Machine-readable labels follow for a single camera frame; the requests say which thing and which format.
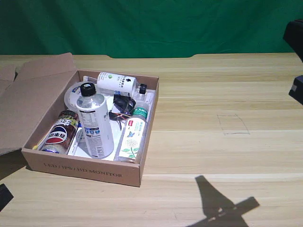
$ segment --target wooden tabletop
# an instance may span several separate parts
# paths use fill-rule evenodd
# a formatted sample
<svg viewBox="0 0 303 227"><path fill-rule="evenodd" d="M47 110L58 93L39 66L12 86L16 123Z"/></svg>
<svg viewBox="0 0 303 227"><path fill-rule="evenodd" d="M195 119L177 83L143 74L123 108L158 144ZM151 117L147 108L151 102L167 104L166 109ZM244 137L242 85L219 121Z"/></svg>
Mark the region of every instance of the wooden tabletop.
<svg viewBox="0 0 303 227"><path fill-rule="evenodd" d="M2 55L0 67L37 58ZM288 95L303 74L296 54L74 59L80 69L160 77L142 185L34 172L20 153L4 155L0 183L14 198L0 226L303 226L303 106Z"/></svg>

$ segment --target pepsi can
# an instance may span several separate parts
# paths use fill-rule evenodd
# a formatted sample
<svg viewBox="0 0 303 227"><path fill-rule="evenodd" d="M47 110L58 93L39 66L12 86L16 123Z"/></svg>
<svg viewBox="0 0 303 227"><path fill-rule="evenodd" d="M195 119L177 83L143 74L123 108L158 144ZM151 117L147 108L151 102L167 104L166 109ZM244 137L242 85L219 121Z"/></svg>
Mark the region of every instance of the pepsi can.
<svg viewBox="0 0 303 227"><path fill-rule="evenodd" d="M42 151L67 154L79 125L78 114L71 110L62 111L53 125Z"/></svg>

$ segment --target cardboard box flap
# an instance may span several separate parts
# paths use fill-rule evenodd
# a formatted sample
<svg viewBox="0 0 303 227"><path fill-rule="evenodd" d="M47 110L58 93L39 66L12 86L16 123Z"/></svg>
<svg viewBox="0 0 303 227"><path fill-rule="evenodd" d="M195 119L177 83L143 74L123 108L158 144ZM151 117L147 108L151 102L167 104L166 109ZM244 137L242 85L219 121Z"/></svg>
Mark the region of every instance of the cardboard box flap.
<svg viewBox="0 0 303 227"><path fill-rule="evenodd" d="M15 80L0 96L0 155L22 148L60 95L64 109L63 94L75 73L69 71L48 77Z"/></svg>
<svg viewBox="0 0 303 227"><path fill-rule="evenodd" d="M24 63L16 81L56 75L76 69L72 54L64 53Z"/></svg>
<svg viewBox="0 0 303 227"><path fill-rule="evenodd" d="M14 82L16 67L7 65L0 69L0 96Z"/></svg>

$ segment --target white plastic bottle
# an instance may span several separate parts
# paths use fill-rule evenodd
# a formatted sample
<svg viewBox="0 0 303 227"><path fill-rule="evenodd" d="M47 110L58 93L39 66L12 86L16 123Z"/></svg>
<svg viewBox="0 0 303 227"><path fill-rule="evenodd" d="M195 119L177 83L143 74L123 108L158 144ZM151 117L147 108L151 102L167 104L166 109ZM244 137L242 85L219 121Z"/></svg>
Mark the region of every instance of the white plastic bottle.
<svg viewBox="0 0 303 227"><path fill-rule="evenodd" d="M139 163L147 128L149 106L144 101L136 102L134 113L123 129L115 155L115 161Z"/></svg>
<svg viewBox="0 0 303 227"><path fill-rule="evenodd" d="M139 84L135 77L129 77L109 72L100 72L97 86L104 93L134 97L136 93L145 94L147 86Z"/></svg>
<svg viewBox="0 0 303 227"><path fill-rule="evenodd" d="M107 157L113 152L114 140L106 99L103 95L96 93L93 83L82 84L80 90L81 96L76 106L90 156Z"/></svg>

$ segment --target black bottle cap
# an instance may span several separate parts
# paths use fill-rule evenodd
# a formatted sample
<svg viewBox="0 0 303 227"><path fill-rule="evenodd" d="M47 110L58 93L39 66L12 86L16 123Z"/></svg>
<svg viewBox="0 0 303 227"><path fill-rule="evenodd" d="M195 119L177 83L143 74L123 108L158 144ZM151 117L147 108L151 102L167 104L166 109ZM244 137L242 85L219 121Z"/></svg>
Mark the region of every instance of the black bottle cap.
<svg viewBox="0 0 303 227"><path fill-rule="evenodd" d="M89 97L96 93L96 88L93 83L84 83L80 86L80 91L83 97Z"/></svg>
<svg viewBox="0 0 303 227"><path fill-rule="evenodd" d="M146 89L147 89L146 84L140 84L139 93L140 94L145 94L146 93Z"/></svg>

